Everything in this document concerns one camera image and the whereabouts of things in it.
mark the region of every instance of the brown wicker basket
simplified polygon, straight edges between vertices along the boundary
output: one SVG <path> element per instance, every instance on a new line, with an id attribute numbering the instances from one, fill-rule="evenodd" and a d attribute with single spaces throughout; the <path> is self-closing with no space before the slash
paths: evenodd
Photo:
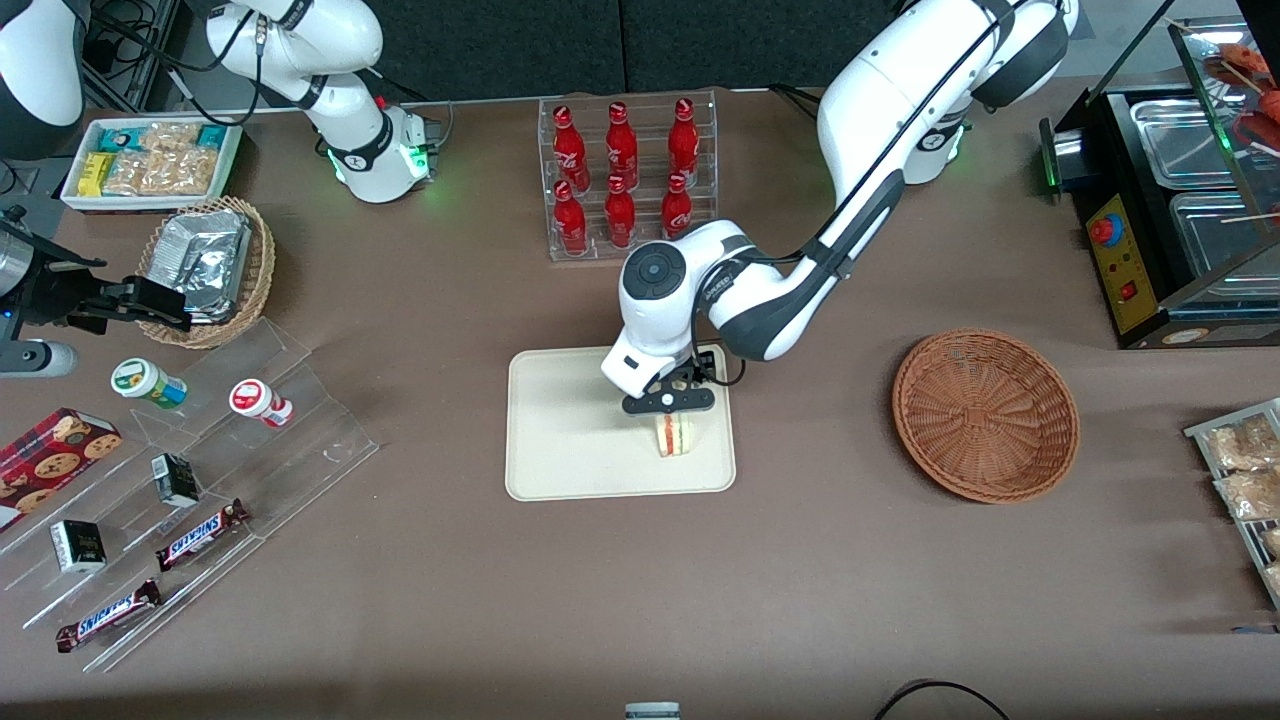
<path id="1" fill-rule="evenodd" d="M 271 238 L 271 228 L 266 227 L 262 217 L 252 205 L 236 197 L 219 197 L 216 200 L 183 208 L 174 215 L 188 213 L 212 213 L 214 210 L 236 210 L 244 214 L 253 224 L 253 236 L 250 240 L 248 258 L 244 260 L 244 274 L 241 278 L 239 297 L 237 299 L 236 316 L 221 325 L 192 325 L 191 332 L 175 331 L 159 323 L 138 323 L 143 334 L 156 342 L 165 345 L 179 345 L 188 350 L 207 350 L 218 347 L 242 332 L 262 314 L 266 305 L 266 296 L 271 291 L 271 272 L 275 269 L 275 241 Z M 151 242 L 142 251 L 142 260 L 138 263 L 138 274 L 145 275 L 151 265 L 151 255 L 155 252 L 156 241 L 160 240 L 160 228 L 151 233 Z"/>
<path id="2" fill-rule="evenodd" d="M 893 382 L 893 421 L 942 487 L 980 502 L 1023 502 L 1053 488 L 1080 446 L 1080 419 L 1057 370 L 1001 333 L 928 337 Z"/>

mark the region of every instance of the red button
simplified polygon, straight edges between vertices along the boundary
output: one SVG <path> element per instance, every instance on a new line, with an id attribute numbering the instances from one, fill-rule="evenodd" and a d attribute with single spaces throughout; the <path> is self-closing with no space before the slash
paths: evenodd
<path id="1" fill-rule="evenodd" d="M 1093 224 L 1089 225 L 1089 240 L 1097 242 L 1098 245 L 1106 245 L 1111 241 L 1111 236 L 1115 234 L 1115 224 L 1112 224 L 1107 218 L 1102 218 L 1101 220 L 1094 220 Z"/>

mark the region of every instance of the beige tray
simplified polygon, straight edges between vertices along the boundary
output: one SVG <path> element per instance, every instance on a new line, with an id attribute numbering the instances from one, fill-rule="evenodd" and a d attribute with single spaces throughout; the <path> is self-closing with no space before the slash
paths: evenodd
<path id="1" fill-rule="evenodd" d="M 723 377 L 724 352 L 716 354 Z M 622 413 L 622 395 L 600 373 L 607 347 L 530 350 L 511 361 L 507 384 L 507 493 L 522 502 L 719 492 L 733 484 L 728 391 L 690 413 L 694 448 L 658 455 L 653 418 Z"/>

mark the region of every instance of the brown table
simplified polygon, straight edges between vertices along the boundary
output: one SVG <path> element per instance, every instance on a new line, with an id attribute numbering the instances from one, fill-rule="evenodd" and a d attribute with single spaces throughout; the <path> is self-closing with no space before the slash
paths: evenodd
<path id="1" fill-rule="evenodd" d="M 536 102 L 458 108 L 439 182 L 387 206 L 334 182 L 302 115 L 255 119 L 230 190 L 279 243 L 268 314 L 385 447 L 108 675 L 0 597 L 3 715 L 588 720 L 671 698 L 827 720 L 933 676 L 1024 719 L 1274 717 L 1280 638 L 1228 634 L 1272 615 L 1180 429 L 1280 395 L 1276 354 L 1115 350 L 1070 206 L 1030 190 L 1036 122 L 1080 85 L 979 114 L 799 346 L 749 369 L 732 488 L 550 503 L 503 489 L 507 363 L 608 345 L 620 319 L 616 266 L 547 259 Z M 792 250 L 833 204 L 813 124 L 718 99 L 722 214 Z M 58 241 L 123 275 L 156 222 L 68 213 Z M 964 502 L 902 451 L 892 374 L 957 325 L 1030 342 L 1075 392 L 1084 441 L 1051 495 Z M 82 366 L 0 384 L 3 437 L 61 405 L 125 416 L 106 378 L 128 355 L 197 357 L 125 325 L 46 336 Z"/>

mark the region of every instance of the coca-cola bottle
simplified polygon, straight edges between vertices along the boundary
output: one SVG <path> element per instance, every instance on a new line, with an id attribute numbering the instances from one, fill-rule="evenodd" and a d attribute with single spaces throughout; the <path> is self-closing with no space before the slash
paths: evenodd
<path id="1" fill-rule="evenodd" d="M 627 190 L 640 184 L 639 146 L 636 131 L 627 122 L 627 106 L 622 102 L 609 104 L 609 132 L 604 135 L 604 146 L 609 150 L 609 173 L 618 173 L 627 181 Z"/>
<path id="2" fill-rule="evenodd" d="M 627 249 L 636 229 L 636 204 L 627 192 L 627 181 L 618 173 L 609 176 L 609 196 L 604 200 L 604 217 L 609 222 L 609 242 Z"/>
<path id="3" fill-rule="evenodd" d="M 586 254 L 586 213 L 567 181 L 556 181 L 556 232 L 568 255 Z"/>
<path id="4" fill-rule="evenodd" d="M 671 240 L 689 227 L 694 204 L 685 192 L 685 176 L 672 173 L 667 178 L 667 195 L 662 199 L 662 237 Z"/>
<path id="5" fill-rule="evenodd" d="M 573 114 L 568 108 L 561 105 L 552 110 L 552 120 L 556 123 L 556 164 L 561 168 L 561 176 L 573 186 L 573 192 L 581 195 L 591 187 L 591 173 L 586 169 L 586 143 L 573 127 Z"/>
<path id="6" fill-rule="evenodd" d="M 698 184 L 698 126 L 694 124 L 694 101 L 676 100 L 676 124 L 667 136 L 671 172 L 685 176 L 685 187 Z"/>

